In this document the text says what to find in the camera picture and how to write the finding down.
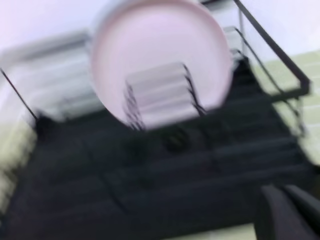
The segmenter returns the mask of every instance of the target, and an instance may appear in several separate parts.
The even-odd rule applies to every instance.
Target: white wall
[[[318,0],[241,0],[266,32],[289,55],[320,49],[320,1]],[[239,27],[238,8],[232,0],[209,8],[222,27]],[[278,59],[244,17],[246,38],[264,60]]]
[[[116,0],[8,0],[0,6],[0,53],[23,43],[89,28],[108,3]],[[242,0],[253,16],[289,54],[319,49],[319,0]],[[210,8],[222,26],[237,25],[232,0]],[[270,50],[248,23],[247,37],[269,58]]]

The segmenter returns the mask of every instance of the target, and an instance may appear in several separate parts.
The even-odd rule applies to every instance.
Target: black object
[[[298,190],[297,187],[289,187],[288,189],[290,191],[293,188],[294,191]],[[308,207],[311,206],[305,202],[303,208]],[[320,239],[303,215],[300,215],[290,198],[274,186],[265,186],[261,190],[254,229],[258,240]]]
[[[301,190],[297,186],[285,186],[283,191],[289,196],[291,201],[295,204],[301,216],[313,229],[315,233],[320,236],[320,201],[314,196]]]

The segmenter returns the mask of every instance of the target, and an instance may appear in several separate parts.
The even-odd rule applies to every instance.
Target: pink circular object
[[[123,0],[108,8],[94,33],[91,67],[95,92],[116,118],[127,123],[128,76],[171,63],[188,67],[206,110],[221,106],[232,81],[232,59],[223,30],[206,8],[186,0]],[[144,121],[153,127],[184,118],[160,120],[163,115],[174,116],[168,110]]]

